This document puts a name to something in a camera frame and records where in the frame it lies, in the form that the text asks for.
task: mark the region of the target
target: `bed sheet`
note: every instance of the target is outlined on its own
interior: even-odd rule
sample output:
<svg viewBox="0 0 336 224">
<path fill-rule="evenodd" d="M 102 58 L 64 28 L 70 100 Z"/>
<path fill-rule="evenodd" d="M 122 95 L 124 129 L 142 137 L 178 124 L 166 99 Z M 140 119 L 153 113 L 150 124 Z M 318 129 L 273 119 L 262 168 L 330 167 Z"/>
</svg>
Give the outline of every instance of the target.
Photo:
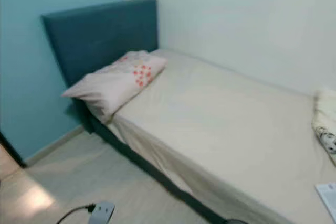
<svg viewBox="0 0 336 224">
<path fill-rule="evenodd" d="M 336 170 L 313 99 L 168 50 L 165 70 L 107 127 L 180 189 L 250 224 L 332 220 L 314 189 Z"/>
</svg>

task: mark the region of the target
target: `wooden floor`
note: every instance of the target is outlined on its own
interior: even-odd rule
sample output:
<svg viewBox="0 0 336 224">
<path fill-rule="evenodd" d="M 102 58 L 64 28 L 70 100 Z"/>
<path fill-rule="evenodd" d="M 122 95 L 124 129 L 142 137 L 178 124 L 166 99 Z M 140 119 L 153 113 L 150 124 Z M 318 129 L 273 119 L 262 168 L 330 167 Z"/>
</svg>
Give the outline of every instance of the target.
<svg viewBox="0 0 336 224">
<path fill-rule="evenodd" d="M 0 223 L 56 223 L 71 208 L 101 200 L 116 205 L 110 223 L 207 223 L 100 137 L 86 132 L 2 181 Z M 77 212 L 64 224 L 86 224 L 88 218 L 87 212 Z"/>
<path fill-rule="evenodd" d="M 18 169 L 18 164 L 7 153 L 5 148 L 0 145 L 0 180 L 3 180 Z"/>
</svg>

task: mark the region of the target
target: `mattress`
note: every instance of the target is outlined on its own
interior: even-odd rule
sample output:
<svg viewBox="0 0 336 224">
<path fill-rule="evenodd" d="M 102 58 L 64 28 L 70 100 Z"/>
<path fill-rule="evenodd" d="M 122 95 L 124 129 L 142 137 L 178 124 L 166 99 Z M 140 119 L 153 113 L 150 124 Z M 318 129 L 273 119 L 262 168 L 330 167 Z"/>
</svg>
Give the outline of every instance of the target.
<svg viewBox="0 0 336 224">
<path fill-rule="evenodd" d="M 314 186 L 336 170 L 311 129 L 311 97 L 153 54 L 165 70 L 107 124 L 120 141 L 224 218 L 332 223 Z"/>
</svg>

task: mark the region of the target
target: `pillow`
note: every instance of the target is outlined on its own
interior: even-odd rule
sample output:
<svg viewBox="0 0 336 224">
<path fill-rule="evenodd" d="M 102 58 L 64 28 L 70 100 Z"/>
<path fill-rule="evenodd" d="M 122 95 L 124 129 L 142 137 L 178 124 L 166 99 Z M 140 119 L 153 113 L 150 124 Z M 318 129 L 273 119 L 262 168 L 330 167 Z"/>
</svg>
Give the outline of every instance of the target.
<svg viewBox="0 0 336 224">
<path fill-rule="evenodd" d="M 62 96 L 84 100 L 102 123 L 131 100 L 163 70 L 166 59 L 131 51 L 111 65 L 89 73 Z"/>
</svg>

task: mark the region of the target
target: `blue wall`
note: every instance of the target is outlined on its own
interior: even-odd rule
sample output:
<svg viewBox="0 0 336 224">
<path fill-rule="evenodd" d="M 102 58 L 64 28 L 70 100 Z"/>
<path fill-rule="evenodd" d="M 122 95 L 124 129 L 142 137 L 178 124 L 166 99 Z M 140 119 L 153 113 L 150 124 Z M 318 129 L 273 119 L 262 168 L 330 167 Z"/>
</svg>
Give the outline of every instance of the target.
<svg viewBox="0 0 336 224">
<path fill-rule="evenodd" d="M 1 131 L 23 158 L 79 125 L 40 15 L 118 0 L 1 1 Z"/>
</svg>

